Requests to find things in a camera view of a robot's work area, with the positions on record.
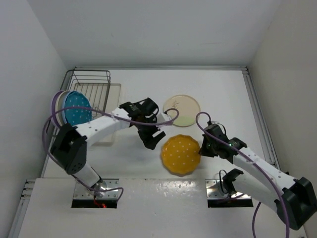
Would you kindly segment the yellow dotted plate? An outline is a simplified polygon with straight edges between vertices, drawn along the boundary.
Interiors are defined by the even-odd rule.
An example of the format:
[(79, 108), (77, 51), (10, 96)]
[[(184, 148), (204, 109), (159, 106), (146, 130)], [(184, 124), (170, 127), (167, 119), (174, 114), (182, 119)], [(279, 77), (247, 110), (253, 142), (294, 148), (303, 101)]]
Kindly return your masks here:
[(200, 164), (200, 145), (189, 135), (179, 134), (170, 137), (162, 146), (161, 161), (172, 174), (185, 176), (191, 174)]

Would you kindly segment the cream plate with plant motif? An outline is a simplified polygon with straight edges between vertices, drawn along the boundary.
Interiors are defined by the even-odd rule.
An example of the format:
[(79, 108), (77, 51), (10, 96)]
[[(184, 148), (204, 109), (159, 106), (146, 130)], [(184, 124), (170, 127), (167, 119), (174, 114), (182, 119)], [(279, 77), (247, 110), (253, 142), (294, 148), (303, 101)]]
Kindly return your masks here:
[(193, 125), (196, 115), (201, 111), (197, 100), (189, 95), (175, 95), (168, 99), (163, 105), (163, 111), (171, 108), (179, 111), (178, 118), (173, 122), (173, 125), (177, 127)]

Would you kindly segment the teal dotted plate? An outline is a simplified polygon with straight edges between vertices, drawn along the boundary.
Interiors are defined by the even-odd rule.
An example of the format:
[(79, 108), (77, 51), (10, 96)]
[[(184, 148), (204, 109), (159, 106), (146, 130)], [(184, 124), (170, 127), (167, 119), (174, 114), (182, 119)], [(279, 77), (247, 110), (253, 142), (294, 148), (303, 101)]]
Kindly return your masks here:
[(71, 125), (78, 125), (90, 122), (92, 120), (92, 112), (83, 108), (91, 108), (89, 100), (77, 91), (67, 93), (63, 104), (63, 108), (69, 108), (62, 112), (63, 119)]

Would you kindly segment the purple plate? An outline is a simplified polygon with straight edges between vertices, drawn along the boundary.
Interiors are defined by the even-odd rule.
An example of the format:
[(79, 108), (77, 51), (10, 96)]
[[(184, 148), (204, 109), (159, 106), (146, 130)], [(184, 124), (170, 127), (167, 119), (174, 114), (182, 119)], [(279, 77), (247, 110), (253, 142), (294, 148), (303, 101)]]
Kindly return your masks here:
[(60, 90), (60, 91), (57, 91), (52, 100), (51, 100), (51, 122), (54, 124), (54, 126), (56, 126), (57, 128), (60, 128), (60, 125), (59, 123), (57, 122), (57, 119), (56, 119), (56, 116), (53, 116), (53, 113), (55, 112), (55, 105), (56, 105), (56, 101), (57, 101), (57, 98), (58, 96), (63, 93), (64, 91), (63, 90)]

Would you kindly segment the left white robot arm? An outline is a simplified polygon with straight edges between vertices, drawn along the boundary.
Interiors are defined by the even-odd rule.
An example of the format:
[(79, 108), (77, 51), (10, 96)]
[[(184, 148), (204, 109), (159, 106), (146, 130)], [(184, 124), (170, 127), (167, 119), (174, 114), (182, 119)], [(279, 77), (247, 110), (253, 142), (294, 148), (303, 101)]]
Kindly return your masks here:
[(99, 186), (101, 177), (87, 163), (87, 149), (110, 134), (135, 126), (144, 146), (153, 150), (165, 137), (160, 128), (170, 119), (167, 113), (159, 112), (157, 104), (150, 98), (136, 103), (126, 102), (109, 116), (75, 126), (63, 125), (51, 146), (51, 154), (68, 175), (86, 188), (103, 190)]

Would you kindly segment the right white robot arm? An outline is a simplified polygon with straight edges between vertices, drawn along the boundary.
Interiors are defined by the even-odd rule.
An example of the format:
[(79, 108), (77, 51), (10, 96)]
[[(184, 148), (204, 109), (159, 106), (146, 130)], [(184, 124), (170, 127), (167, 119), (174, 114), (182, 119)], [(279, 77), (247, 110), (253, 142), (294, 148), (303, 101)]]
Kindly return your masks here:
[(316, 212), (317, 198), (312, 183), (286, 174), (252, 151), (245, 142), (228, 139), (212, 122), (203, 129), (200, 154), (220, 157), (235, 165), (221, 180), (224, 191), (247, 194), (277, 213), (292, 230), (299, 230)]

